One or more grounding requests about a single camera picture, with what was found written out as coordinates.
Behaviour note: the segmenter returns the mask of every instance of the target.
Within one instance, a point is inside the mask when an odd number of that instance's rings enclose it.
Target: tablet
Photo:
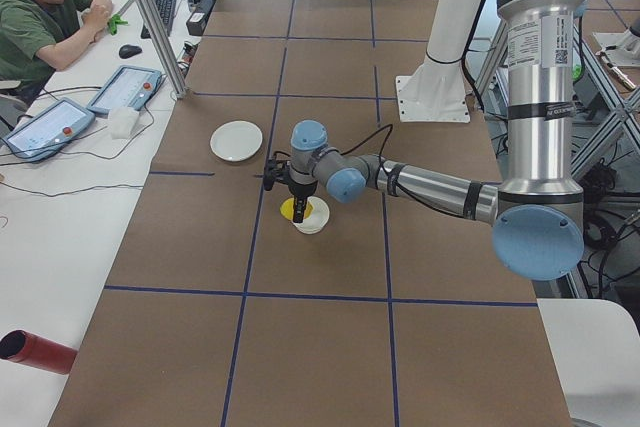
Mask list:
[[[116,107],[140,110],[156,93],[161,80],[159,70],[122,65],[87,104],[87,109],[102,115]]]
[[[95,115],[63,98],[2,138],[11,152],[27,162],[52,156],[83,132]]]

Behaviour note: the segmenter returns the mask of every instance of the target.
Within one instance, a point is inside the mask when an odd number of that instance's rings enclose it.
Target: yellow lemon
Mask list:
[[[307,208],[304,209],[304,218],[306,219],[309,217],[312,211],[313,205],[311,205],[311,202],[307,202]],[[293,220],[293,197],[288,198],[282,203],[280,206],[280,213],[285,219]]]

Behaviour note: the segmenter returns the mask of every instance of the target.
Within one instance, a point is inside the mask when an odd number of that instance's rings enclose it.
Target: black keyboard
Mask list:
[[[173,17],[176,14],[176,3],[177,0],[154,0],[156,6],[158,7],[158,13],[160,14],[160,18],[162,19],[162,23],[164,24],[164,30],[167,32],[167,35],[171,34],[171,27],[173,27]],[[140,37],[143,39],[148,39],[151,37],[149,35],[149,30],[146,26],[142,27],[142,32],[140,33]]]

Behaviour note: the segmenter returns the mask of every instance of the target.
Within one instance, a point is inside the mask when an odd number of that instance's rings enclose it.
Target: computer mouse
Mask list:
[[[122,47],[120,47],[120,50],[118,51],[118,55],[120,56],[121,59],[128,59],[129,57],[138,55],[140,52],[142,52],[142,48],[140,48],[139,46],[124,44]]]

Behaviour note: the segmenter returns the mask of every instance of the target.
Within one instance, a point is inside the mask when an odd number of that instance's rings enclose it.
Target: man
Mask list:
[[[98,40],[112,9],[111,0],[0,0],[0,80],[19,80],[14,94],[33,101]]]

